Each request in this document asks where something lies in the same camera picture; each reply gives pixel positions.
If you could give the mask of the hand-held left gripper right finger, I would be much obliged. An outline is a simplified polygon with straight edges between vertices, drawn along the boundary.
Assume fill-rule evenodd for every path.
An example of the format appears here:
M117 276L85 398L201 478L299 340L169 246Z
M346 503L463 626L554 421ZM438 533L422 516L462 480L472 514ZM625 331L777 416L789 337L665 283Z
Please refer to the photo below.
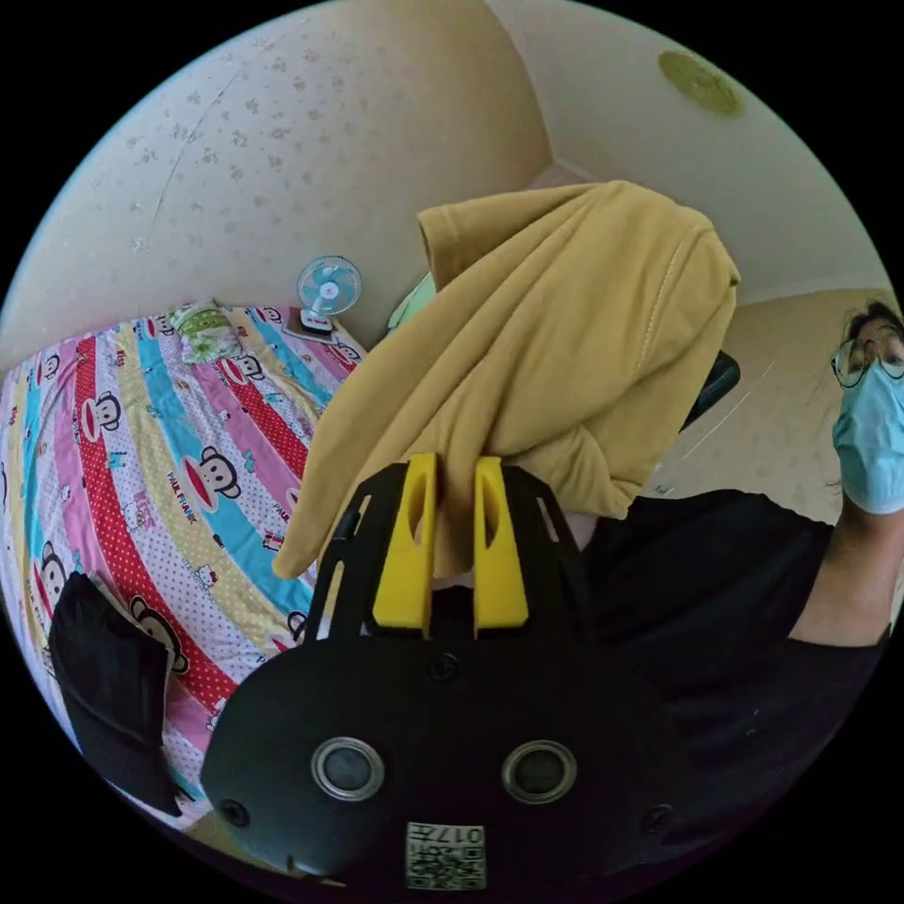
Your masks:
M474 629L519 630L528 603L500 459L477 460L474 497Z

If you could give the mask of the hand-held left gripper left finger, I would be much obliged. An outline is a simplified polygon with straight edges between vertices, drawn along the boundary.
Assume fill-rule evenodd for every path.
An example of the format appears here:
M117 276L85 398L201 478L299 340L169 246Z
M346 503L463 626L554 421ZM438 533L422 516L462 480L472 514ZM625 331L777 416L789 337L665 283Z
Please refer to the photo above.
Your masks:
M438 499L438 457L406 465L396 515L372 606L382 633L429 636Z

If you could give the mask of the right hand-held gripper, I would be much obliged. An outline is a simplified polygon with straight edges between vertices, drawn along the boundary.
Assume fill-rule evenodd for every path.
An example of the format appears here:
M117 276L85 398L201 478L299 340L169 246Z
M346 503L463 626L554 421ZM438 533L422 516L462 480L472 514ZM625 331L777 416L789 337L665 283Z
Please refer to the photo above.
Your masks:
M681 430L684 431L717 405L737 386L740 377L741 370L737 360L720 351Z

